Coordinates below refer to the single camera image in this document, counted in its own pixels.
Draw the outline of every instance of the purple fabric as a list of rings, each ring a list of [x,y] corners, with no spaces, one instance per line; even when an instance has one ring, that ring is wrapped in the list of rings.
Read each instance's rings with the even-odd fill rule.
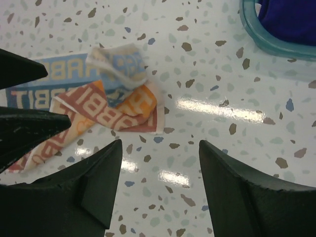
[[[316,46],[316,0],[259,0],[259,20],[276,38]]]

